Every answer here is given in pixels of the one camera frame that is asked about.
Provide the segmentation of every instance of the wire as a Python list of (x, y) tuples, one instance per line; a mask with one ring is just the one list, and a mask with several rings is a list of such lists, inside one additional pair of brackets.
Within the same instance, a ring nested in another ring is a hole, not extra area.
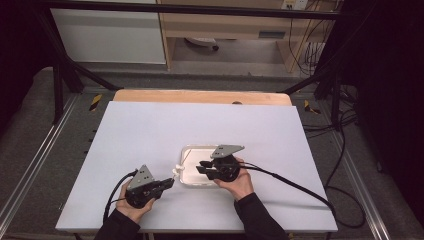
[(282, 177), (282, 176), (280, 176), (280, 175), (278, 175), (278, 174), (276, 174), (276, 173), (269, 172), (269, 171), (264, 170), (264, 169), (262, 169), (262, 168), (260, 168), (260, 167), (239, 166), (239, 168), (245, 168), (245, 169), (250, 169), (250, 170), (255, 170), (255, 171), (259, 171), (259, 172), (266, 173), (266, 174), (271, 175), (271, 176), (273, 176), (274, 178), (276, 178), (276, 179), (278, 179), (278, 180), (280, 180), (280, 181), (284, 182), (285, 184), (287, 184), (287, 185), (289, 185), (289, 186), (292, 186), (292, 187), (294, 187), (294, 188), (297, 188), (297, 189), (301, 190), (302, 192), (305, 192), (305, 193), (307, 193), (307, 194), (311, 195), (312, 197), (314, 197), (314, 198), (316, 198), (316, 199), (320, 200), (320, 201), (321, 201), (321, 202), (323, 202), (325, 205), (327, 205), (327, 206), (328, 206), (328, 208), (330, 208), (331, 212), (333, 213), (334, 218), (336, 217), (336, 211), (335, 211), (335, 209), (334, 209), (333, 204), (331, 204), (329, 201), (327, 201), (325, 198), (321, 197), (320, 195), (318, 195), (318, 194), (316, 194), (316, 193), (312, 192), (311, 190), (309, 190), (309, 189), (307, 189), (307, 188), (304, 188), (304, 187), (302, 187), (302, 186), (300, 186), (300, 185), (298, 185), (298, 184), (296, 184), (296, 183), (294, 183), (294, 182), (292, 182), (292, 181), (290, 181), (290, 180), (288, 180), (288, 179), (286, 179), (286, 178), (284, 178), (284, 177)]
[(116, 190), (121, 186), (121, 184), (125, 181), (125, 179), (129, 177), (134, 177), (138, 170), (135, 170), (134, 172), (130, 172), (127, 175), (125, 175), (121, 180), (119, 180), (118, 184), (116, 184), (115, 188), (113, 189), (112, 193), (110, 194), (109, 200), (106, 203), (105, 212), (103, 214), (103, 223), (106, 222), (108, 216), (109, 216), (109, 209), (110, 205), (112, 205), (112, 198), (115, 195)]
[(118, 202), (118, 201), (121, 201), (121, 200), (125, 200), (126, 198), (118, 198), (118, 199), (116, 199), (116, 200), (113, 200), (112, 202), (110, 202), (110, 203), (114, 203), (114, 202)]

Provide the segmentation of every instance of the table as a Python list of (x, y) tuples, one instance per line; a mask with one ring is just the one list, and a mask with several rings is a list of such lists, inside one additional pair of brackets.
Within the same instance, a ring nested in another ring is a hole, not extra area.
[[(134, 101), (144, 102), (123, 101), (131, 95), (136, 96)], [(282, 101), (280, 105), (256, 105), (254, 96), (258, 103), (267, 98)], [(164, 102), (171, 99), (176, 102)], [(218, 104), (198, 103), (202, 99)], [(297, 110), (286, 95), (120, 90), (114, 100), (58, 220), (58, 230), (95, 232), (102, 224), (106, 201), (122, 176), (146, 164), (156, 179), (169, 178), (182, 148), (189, 144), (244, 145), (246, 149), (236, 156), (325, 197)], [(222, 104), (233, 101), (245, 104)], [(331, 211), (319, 200), (265, 174), (251, 171), (251, 175), (255, 191), (288, 232), (337, 231)], [(243, 231), (226, 190), (187, 187), (179, 181), (155, 202), (140, 225), (142, 231), (152, 233)]]

